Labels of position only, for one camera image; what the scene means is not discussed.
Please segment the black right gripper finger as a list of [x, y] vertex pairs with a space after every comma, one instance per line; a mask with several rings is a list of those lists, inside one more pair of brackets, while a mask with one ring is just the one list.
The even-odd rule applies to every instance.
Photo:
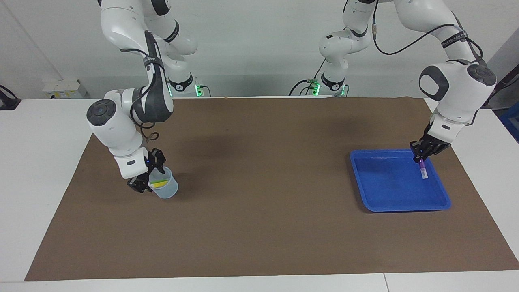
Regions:
[[127, 181], [128, 187], [132, 190], [144, 193], [145, 191], [151, 192], [151, 188], [149, 186], [149, 176], [148, 175], [138, 175], [137, 177], [130, 178]]
[[159, 148], [154, 148], [151, 151], [151, 171], [158, 169], [159, 172], [164, 172], [165, 155]]

